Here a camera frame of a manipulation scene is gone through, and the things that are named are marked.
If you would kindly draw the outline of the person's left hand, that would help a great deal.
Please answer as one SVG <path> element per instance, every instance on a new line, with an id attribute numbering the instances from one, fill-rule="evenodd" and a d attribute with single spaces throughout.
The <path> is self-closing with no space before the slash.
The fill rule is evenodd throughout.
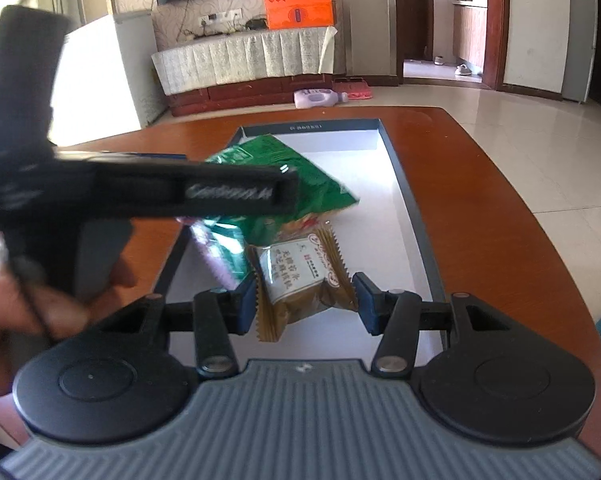
<path id="1" fill-rule="evenodd" d="M 0 235 L 0 252 L 2 248 Z M 46 285 L 20 284 L 0 254 L 0 396 L 11 391 L 16 373 L 10 357 L 9 334 L 49 335 L 54 340 L 73 337 L 120 309 L 122 298 L 118 289 L 131 288 L 137 283 L 131 266 L 120 258 L 113 266 L 107 288 L 83 304 Z"/>

